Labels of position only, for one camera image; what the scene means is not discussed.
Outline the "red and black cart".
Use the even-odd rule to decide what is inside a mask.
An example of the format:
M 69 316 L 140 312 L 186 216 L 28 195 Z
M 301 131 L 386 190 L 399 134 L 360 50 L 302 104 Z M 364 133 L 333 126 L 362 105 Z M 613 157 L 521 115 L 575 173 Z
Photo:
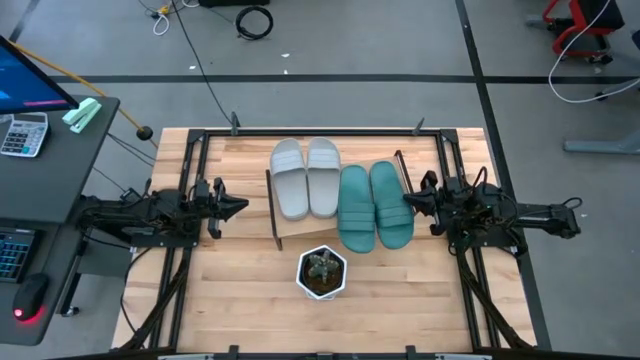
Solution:
M 568 0 L 569 16 L 552 17 L 559 2 L 550 0 L 541 15 L 529 16 L 525 24 L 555 36 L 552 50 L 561 61 L 574 57 L 591 64 L 611 63 L 608 36 L 625 25 L 616 0 Z

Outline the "black backlit keyboard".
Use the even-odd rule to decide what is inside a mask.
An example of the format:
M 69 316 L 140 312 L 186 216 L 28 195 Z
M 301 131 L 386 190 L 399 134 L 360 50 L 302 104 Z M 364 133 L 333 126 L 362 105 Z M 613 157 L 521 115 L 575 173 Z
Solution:
M 37 245 L 35 230 L 0 227 L 0 282 L 20 283 Z

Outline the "black computer desk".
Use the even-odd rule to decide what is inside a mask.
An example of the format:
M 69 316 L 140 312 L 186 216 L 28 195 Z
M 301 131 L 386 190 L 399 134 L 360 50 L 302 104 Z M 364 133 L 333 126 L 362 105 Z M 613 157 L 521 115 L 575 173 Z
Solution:
M 0 344 L 39 344 L 56 312 L 82 242 L 71 221 L 74 207 L 120 105 L 113 97 L 99 102 L 101 110 L 80 134 L 62 121 L 62 111 L 50 112 L 50 134 L 36 158 L 0 155 L 0 227 L 38 232 L 22 281 L 0 282 Z M 18 321 L 14 296 L 25 278 L 37 273 L 49 279 L 42 307 L 34 318 Z

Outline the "white hexagonal plant pot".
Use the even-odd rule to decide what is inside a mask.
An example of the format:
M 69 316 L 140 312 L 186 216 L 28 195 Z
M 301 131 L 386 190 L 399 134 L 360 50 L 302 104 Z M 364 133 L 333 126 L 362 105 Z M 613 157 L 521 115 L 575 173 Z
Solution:
M 320 279 L 309 279 L 306 274 L 306 271 L 309 269 L 308 257 L 311 254 L 320 253 L 325 249 L 330 250 L 332 255 L 335 256 L 340 263 L 338 272 L 329 277 L 327 284 L 323 284 Z M 347 260 L 328 245 L 322 245 L 300 255 L 297 267 L 296 283 L 303 289 L 306 296 L 310 299 L 318 301 L 333 300 L 346 288 L 347 270 Z

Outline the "black floor box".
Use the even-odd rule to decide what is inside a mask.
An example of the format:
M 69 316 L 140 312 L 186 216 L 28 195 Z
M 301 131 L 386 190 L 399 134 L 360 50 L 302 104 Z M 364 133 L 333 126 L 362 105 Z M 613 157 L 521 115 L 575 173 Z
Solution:
M 269 5 L 271 0 L 198 0 L 201 6 L 225 7 L 225 6 L 264 6 Z

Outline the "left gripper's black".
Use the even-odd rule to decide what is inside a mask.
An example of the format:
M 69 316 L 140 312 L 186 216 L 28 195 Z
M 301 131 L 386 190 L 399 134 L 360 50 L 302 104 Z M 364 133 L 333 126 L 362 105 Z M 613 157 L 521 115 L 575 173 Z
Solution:
M 222 195 L 222 210 L 220 207 L 220 192 L 224 189 L 223 181 L 216 177 L 211 191 L 210 184 L 205 179 L 199 179 L 193 186 L 192 200 L 201 218 L 208 219 L 207 231 L 214 239 L 220 239 L 222 232 L 219 223 L 223 219 L 228 221 L 249 205 L 249 200 L 230 194 Z

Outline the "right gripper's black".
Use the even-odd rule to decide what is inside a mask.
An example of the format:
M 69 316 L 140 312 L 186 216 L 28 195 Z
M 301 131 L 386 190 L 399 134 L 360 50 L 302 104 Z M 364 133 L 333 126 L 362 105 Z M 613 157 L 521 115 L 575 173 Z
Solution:
M 430 226 L 432 235 L 446 232 L 456 212 L 461 208 L 462 186 L 458 177 L 446 176 L 438 187 L 437 175 L 428 170 L 421 181 L 419 192 L 403 195 L 404 201 L 417 213 L 432 216 L 435 223 Z

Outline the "wooden shelf with black frame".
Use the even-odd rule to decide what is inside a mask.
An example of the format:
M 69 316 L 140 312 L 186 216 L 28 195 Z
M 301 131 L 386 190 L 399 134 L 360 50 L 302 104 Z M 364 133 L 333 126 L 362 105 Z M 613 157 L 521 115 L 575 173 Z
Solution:
M 404 161 L 404 154 L 401 150 L 395 150 L 391 156 L 387 157 L 375 157 L 371 159 L 360 159 L 358 161 L 347 161 L 343 164 L 343 166 L 359 165 L 369 171 L 375 163 L 381 161 L 388 161 L 392 163 L 404 193 L 410 193 L 413 191 L 411 179 L 409 177 L 409 173 Z M 289 221 L 284 218 L 279 207 L 279 202 L 277 201 L 275 187 L 273 185 L 269 168 L 265 170 L 265 176 L 270 211 L 271 232 L 279 249 L 283 248 L 283 238 L 301 237 L 306 236 L 307 234 L 333 231 L 337 228 L 336 217 L 317 218 L 314 217 L 311 213 L 308 213 L 308 215 L 301 220 Z

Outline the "black aluminium table frame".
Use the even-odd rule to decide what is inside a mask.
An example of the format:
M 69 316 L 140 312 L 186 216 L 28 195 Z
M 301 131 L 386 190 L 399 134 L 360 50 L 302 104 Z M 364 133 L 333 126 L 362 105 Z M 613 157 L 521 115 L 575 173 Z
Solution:
M 201 236 L 193 250 L 154 249 L 133 266 L 126 284 L 115 344 L 129 337 L 156 303 L 181 260 L 189 275 L 152 331 L 153 347 L 215 356 L 293 354 L 361 358 L 427 352 L 467 352 L 507 340 L 462 282 L 447 240 L 418 217 L 404 248 L 376 246 L 357 254 L 336 229 L 273 238 L 265 170 L 275 145 L 294 138 L 307 145 L 326 137 L 342 161 L 391 156 L 401 150 L 413 189 L 428 170 L 474 176 L 491 164 L 479 128 L 413 131 L 408 128 L 167 128 L 152 171 L 154 189 L 190 188 L 220 177 L 249 205 L 221 227 L 222 237 Z M 346 288 L 333 300 L 310 299 L 296 283 L 301 254 L 328 245 L 347 260 Z

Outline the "black computer mouse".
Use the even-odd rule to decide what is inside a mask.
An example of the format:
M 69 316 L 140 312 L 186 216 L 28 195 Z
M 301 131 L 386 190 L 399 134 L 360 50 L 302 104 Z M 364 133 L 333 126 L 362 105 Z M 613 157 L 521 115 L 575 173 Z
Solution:
M 48 284 L 49 279 L 44 273 L 32 274 L 25 278 L 12 303 L 12 313 L 16 320 L 25 322 L 38 314 Z

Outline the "green rubber slide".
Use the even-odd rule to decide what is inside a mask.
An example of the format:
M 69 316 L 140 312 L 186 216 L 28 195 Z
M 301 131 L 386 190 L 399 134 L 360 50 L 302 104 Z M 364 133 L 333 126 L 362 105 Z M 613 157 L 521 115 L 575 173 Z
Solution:
M 405 247 L 413 237 L 414 215 L 404 200 L 405 192 L 394 165 L 389 161 L 374 163 L 369 178 L 381 243 L 393 250 Z
M 352 252 L 370 253 L 375 247 L 375 206 L 366 169 L 342 169 L 338 196 L 337 229 L 342 244 Z

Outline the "grey desk calculator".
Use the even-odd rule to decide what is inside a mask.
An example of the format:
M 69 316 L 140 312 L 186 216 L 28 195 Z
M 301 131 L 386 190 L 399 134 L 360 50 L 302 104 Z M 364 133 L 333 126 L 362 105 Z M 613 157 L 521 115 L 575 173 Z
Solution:
M 0 144 L 0 154 L 10 157 L 36 158 L 50 133 L 46 113 L 12 114 L 7 133 Z

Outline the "green cactus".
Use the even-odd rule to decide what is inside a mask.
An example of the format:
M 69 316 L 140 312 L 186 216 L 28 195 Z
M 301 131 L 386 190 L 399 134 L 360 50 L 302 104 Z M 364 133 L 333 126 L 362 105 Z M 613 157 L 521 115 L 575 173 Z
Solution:
M 309 279 L 320 279 L 323 284 L 327 284 L 329 277 L 337 273 L 340 263 L 332 252 L 328 249 L 320 253 L 311 254 L 308 257 L 309 269 L 306 271 Z

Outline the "grey rubber slide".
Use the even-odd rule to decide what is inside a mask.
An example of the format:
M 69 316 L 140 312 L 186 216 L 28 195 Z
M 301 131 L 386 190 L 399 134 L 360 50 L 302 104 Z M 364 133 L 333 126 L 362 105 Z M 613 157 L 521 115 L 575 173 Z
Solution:
M 274 147 L 270 173 L 283 217 L 303 219 L 309 212 L 308 188 L 302 148 L 296 139 L 285 138 Z
M 323 137 L 312 138 L 307 151 L 309 205 L 318 218 L 337 212 L 341 157 L 336 145 Z

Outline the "computer monitor with blue screen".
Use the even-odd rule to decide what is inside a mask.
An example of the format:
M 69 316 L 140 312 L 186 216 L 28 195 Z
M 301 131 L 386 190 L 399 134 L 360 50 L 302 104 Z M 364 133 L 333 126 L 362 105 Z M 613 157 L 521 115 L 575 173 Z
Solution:
M 0 36 L 0 115 L 77 109 L 79 103 Z

